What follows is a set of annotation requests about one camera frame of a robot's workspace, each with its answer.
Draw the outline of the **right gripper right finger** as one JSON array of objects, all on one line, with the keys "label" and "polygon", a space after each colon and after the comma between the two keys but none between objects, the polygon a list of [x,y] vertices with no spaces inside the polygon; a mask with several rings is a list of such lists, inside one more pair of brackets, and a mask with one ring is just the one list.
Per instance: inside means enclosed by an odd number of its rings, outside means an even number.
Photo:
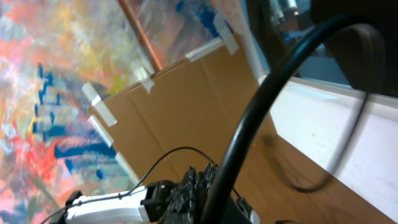
[{"label": "right gripper right finger", "polygon": [[[218,170],[217,164],[208,163],[204,170],[204,193],[205,202],[208,201],[210,189],[215,179],[215,175]],[[248,201],[238,194],[236,189],[233,189],[236,198],[229,196],[226,203],[226,208],[223,212],[220,223],[253,223],[254,221],[254,209],[248,203]]]}]

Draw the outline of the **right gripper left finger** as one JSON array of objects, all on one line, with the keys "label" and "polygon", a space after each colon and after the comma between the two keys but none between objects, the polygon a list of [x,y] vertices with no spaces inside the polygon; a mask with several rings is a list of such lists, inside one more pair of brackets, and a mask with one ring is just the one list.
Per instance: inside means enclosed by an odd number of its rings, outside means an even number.
[{"label": "right gripper left finger", "polygon": [[169,205],[158,224],[197,224],[205,204],[205,173],[194,167],[184,173],[172,190]]}]

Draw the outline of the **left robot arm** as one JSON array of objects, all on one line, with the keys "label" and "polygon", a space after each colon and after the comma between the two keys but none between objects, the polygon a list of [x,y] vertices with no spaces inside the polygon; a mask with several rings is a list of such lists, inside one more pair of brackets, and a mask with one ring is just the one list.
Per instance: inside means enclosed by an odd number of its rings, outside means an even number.
[{"label": "left robot arm", "polygon": [[178,186],[162,180],[140,186],[132,192],[85,196],[75,191],[66,202],[66,210],[56,223],[155,223],[170,203],[172,190]]}]

